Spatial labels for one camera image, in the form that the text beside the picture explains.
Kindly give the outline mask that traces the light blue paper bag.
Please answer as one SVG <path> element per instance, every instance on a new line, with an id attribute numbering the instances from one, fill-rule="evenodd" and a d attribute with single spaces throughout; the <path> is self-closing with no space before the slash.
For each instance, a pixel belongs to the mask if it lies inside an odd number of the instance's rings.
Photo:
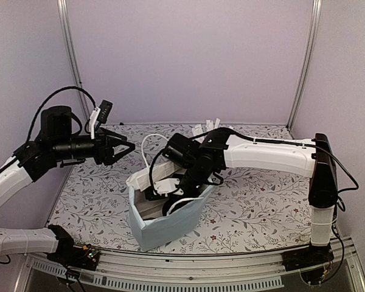
<path id="1" fill-rule="evenodd" d="M 200 143 L 181 134 L 174 134 L 161 151 L 167 162 L 146 167 L 127 180 L 129 190 L 129 219 L 131 233 L 142 251 L 162 246 L 191 232 L 197 225 L 204 204 L 214 188 L 203 184 L 199 195 L 170 195 L 157 201 L 145 199 L 145 189 L 167 178 L 183 177 L 188 162 L 193 162 Z M 168 200 L 188 201 L 172 214 L 163 216 L 162 207 Z"/>

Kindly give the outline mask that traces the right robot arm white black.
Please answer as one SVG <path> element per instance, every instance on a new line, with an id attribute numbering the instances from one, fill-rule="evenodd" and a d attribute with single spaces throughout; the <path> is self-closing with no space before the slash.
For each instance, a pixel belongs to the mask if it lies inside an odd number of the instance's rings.
<path id="1" fill-rule="evenodd" d="M 302 253 L 307 265 L 315 265 L 325 257 L 332 233 L 333 217 L 341 190 L 337 171 L 348 170 L 333 155 L 326 135 L 317 133 L 313 139 L 281 140 L 250 137 L 231 128 L 217 128 L 194 137 L 174 134 L 157 154 L 185 169 L 179 182 L 165 190 L 157 190 L 155 164 L 148 168 L 148 179 L 155 195 L 176 196 L 192 201 L 198 190 L 210 185 L 210 176 L 220 183 L 221 171 L 228 168 L 255 168 L 293 173 L 308 177 L 308 202 L 311 206 L 310 246 Z"/>

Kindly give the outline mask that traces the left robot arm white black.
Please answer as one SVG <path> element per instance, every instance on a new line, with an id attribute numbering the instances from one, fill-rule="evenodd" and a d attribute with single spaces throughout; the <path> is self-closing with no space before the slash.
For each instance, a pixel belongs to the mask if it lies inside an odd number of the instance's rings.
<path id="1" fill-rule="evenodd" d="M 0 168 L 0 207 L 51 169 L 79 165 L 88 158 L 97 165 L 109 166 L 134 151 L 135 145 L 125 136 L 102 127 L 112 106 L 103 100 L 82 124 L 70 106 L 41 105 L 35 113 L 41 119 L 36 138 L 27 136 Z M 97 263 L 91 245 L 76 247 L 74 239 L 59 225 L 42 229 L 0 228 L 0 257 L 34 252 L 45 253 L 63 267 L 93 269 Z"/>

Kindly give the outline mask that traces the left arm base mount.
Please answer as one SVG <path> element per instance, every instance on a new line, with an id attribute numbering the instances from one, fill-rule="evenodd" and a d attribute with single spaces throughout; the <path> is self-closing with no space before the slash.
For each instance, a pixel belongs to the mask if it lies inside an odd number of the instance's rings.
<path id="1" fill-rule="evenodd" d="M 74 267 L 95 271 L 99 263 L 100 250 L 90 244 L 82 247 L 73 246 L 68 249 L 56 250 L 47 254 L 47 259 L 59 263 L 63 267 Z"/>

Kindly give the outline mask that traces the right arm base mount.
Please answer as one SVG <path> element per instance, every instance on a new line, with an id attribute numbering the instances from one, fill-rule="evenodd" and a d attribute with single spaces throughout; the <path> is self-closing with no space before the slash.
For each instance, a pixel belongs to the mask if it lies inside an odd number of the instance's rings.
<path id="1" fill-rule="evenodd" d="M 285 271 L 299 270 L 303 282 L 311 286 L 323 283 L 332 267 L 333 260 L 334 255 L 330 245 L 309 245 L 282 253 L 282 265 Z"/>

